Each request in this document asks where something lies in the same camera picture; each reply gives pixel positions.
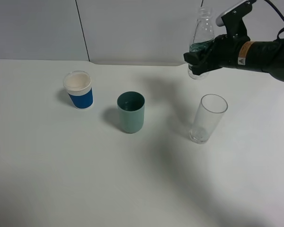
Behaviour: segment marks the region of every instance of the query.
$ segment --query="robotic arm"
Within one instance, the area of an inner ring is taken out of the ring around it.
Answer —
[[[272,42],[252,42],[247,36],[242,18],[256,1],[244,0],[223,12],[216,24],[225,26],[227,35],[216,37],[206,50],[184,54],[195,75],[226,67],[269,73],[284,82],[284,39],[279,38],[284,28]]]

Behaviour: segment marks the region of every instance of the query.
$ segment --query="orange label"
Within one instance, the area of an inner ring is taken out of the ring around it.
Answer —
[[[241,50],[238,56],[238,65],[245,65],[247,53],[253,43],[254,42],[249,41],[249,42],[244,43],[244,45],[241,47]]]

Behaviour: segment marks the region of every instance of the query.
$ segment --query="blue paper cup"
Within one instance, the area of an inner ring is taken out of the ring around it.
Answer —
[[[63,85],[78,109],[86,109],[93,104],[91,79],[86,72],[74,71],[67,74]]]

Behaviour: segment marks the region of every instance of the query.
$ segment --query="clear plastic bottle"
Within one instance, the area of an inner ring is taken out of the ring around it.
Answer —
[[[190,52],[197,52],[202,49],[207,49],[211,41],[214,40],[213,24],[211,18],[213,16],[213,10],[210,7],[201,7],[198,10],[198,21],[195,27],[195,32],[189,44]],[[194,75],[190,70],[192,65],[188,65],[188,74],[192,79],[203,79],[209,72],[203,73],[200,76]]]

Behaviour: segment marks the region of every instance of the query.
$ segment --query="green cup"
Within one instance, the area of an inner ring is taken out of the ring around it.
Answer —
[[[121,94],[117,99],[120,126],[127,133],[136,133],[143,127],[145,99],[135,91]]]

